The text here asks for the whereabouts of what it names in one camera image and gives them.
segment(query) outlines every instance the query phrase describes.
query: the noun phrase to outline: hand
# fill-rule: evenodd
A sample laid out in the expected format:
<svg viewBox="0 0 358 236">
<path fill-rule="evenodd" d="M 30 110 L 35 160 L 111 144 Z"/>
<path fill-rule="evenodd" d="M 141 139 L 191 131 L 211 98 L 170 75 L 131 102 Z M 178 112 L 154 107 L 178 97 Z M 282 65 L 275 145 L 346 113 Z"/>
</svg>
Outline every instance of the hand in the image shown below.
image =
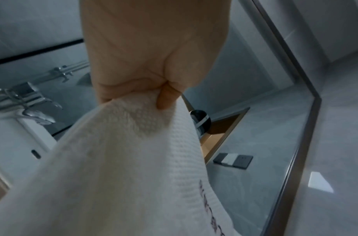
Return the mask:
<svg viewBox="0 0 358 236">
<path fill-rule="evenodd" d="M 81 0 L 80 9 L 100 103 L 160 88 L 157 108 L 166 109 L 212 67 L 230 0 Z"/>
</svg>

